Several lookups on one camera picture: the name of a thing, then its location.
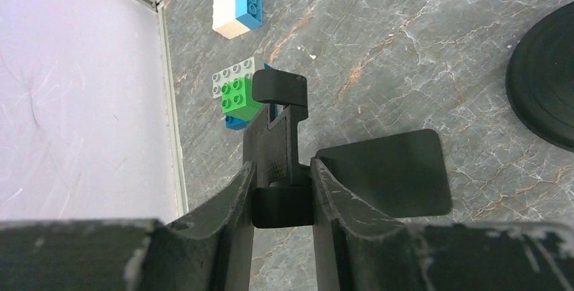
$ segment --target white panel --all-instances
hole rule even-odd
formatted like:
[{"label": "white panel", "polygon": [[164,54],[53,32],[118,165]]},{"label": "white panel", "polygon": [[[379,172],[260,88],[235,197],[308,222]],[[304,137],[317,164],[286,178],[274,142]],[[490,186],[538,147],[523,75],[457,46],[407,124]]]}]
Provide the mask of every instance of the white panel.
[{"label": "white panel", "polygon": [[3,0],[0,220],[176,218],[156,14]]}]

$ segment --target marble table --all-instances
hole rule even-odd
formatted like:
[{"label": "marble table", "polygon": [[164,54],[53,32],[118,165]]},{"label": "marble table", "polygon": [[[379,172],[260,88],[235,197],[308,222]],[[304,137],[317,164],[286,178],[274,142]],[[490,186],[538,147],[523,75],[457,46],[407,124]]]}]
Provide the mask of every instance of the marble table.
[{"label": "marble table", "polygon": [[[450,215],[412,221],[552,220],[574,225],[574,154],[514,115],[504,75],[514,47],[574,0],[263,0],[264,25],[233,40],[211,29],[213,0],[166,0],[190,208],[241,163],[211,74],[250,56],[306,76],[302,163],[324,147],[422,128],[441,137]],[[315,290],[310,227],[256,230],[251,290]]]}]

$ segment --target black disk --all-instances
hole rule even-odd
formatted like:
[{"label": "black disk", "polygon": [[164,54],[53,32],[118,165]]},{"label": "black disk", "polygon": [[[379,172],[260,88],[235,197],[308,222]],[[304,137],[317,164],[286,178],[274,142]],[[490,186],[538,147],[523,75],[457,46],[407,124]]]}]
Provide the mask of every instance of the black disk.
[{"label": "black disk", "polygon": [[506,94],[526,127],[574,152],[574,3],[540,20],[516,46]]}]

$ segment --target white scratch mark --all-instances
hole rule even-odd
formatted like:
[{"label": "white scratch mark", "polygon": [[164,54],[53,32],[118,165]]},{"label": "white scratch mark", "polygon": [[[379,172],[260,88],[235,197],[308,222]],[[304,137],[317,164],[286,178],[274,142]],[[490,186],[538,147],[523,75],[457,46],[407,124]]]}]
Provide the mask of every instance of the white scratch mark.
[{"label": "white scratch mark", "polygon": [[44,238],[40,237],[38,238],[38,240],[36,240],[36,242],[34,243],[34,246],[36,247],[41,247],[42,245],[44,245]]},{"label": "white scratch mark", "polygon": [[562,286],[564,287],[564,290],[574,291],[574,289],[572,289],[572,286],[570,285],[570,282],[568,282],[568,279],[564,276],[560,268],[558,268],[558,265],[552,258],[552,255],[548,253],[546,248],[544,248],[544,246],[542,246],[542,244],[540,244],[540,242],[536,238],[532,238],[532,242],[534,243],[536,248],[538,248],[538,250],[542,253],[542,256],[544,257],[544,259],[546,259],[546,262],[550,266],[552,272],[554,272],[554,274],[558,278],[558,281],[560,281],[560,284],[562,284]]},{"label": "white scratch mark", "polygon": [[68,193],[68,195],[66,196],[66,201],[64,202],[64,205],[63,205],[62,209],[60,210],[60,213],[58,214],[58,218],[62,218],[62,215],[64,214],[64,210],[66,210],[66,206],[68,206],[69,201],[70,201],[70,193]]},{"label": "white scratch mark", "polygon": [[532,270],[534,270],[534,272],[536,272],[536,273],[540,273],[540,266],[538,266],[538,262],[536,261],[536,257],[534,257],[534,253],[532,252],[532,249],[530,249],[530,245],[528,245],[528,243],[526,243],[526,240],[524,239],[524,237],[521,234],[518,235],[517,237],[522,243],[522,246],[524,248],[524,253],[526,255],[526,258],[530,262],[530,266],[532,266]]},{"label": "white scratch mark", "polygon": [[10,196],[9,198],[7,198],[6,200],[2,201],[2,204],[0,204],[0,208],[2,206],[4,206],[4,204],[10,202],[11,200],[13,200],[16,196],[18,196],[18,194],[22,193],[22,188],[20,188],[18,191],[16,191],[16,193],[12,194],[12,196]]}]

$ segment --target black plastic part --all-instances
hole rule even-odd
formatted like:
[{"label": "black plastic part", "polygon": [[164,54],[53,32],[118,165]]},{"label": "black plastic part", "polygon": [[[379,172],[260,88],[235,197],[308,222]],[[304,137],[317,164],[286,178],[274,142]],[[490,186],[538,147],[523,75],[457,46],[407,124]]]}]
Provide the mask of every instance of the black plastic part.
[{"label": "black plastic part", "polygon": [[574,152],[574,3],[521,39],[506,71],[508,101],[542,139]]},{"label": "black plastic part", "polygon": [[[309,185],[299,165],[297,144],[297,125],[309,117],[307,79],[275,69],[259,70],[253,76],[252,94],[258,102],[268,103],[243,134],[243,161],[257,164],[257,187]],[[276,104],[285,106],[277,116]]]},{"label": "black plastic part", "polygon": [[257,188],[252,199],[252,222],[259,229],[313,225],[311,186]]},{"label": "black plastic part", "polygon": [[319,291],[572,290],[572,230],[553,223],[403,224],[311,159]]},{"label": "black plastic part", "polygon": [[264,104],[295,105],[307,108],[307,78],[275,69],[253,75],[253,99]]},{"label": "black plastic part", "polygon": [[[243,134],[243,161],[257,164],[252,222],[259,228],[312,225],[309,167],[299,164],[297,144],[297,125],[309,117],[307,79],[260,70],[253,76],[252,93],[258,102],[268,103]],[[285,106],[279,114],[276,105]]]},{"label": "black plastic part", "polygon": [[255,167],[164,226],[154,219],[0,222],[0,290],[249,289]]},{"label": "black plastic part", "polygon": [[343,186],[395,218],[452,209],[441,142],[430,129],[319,150]]}]

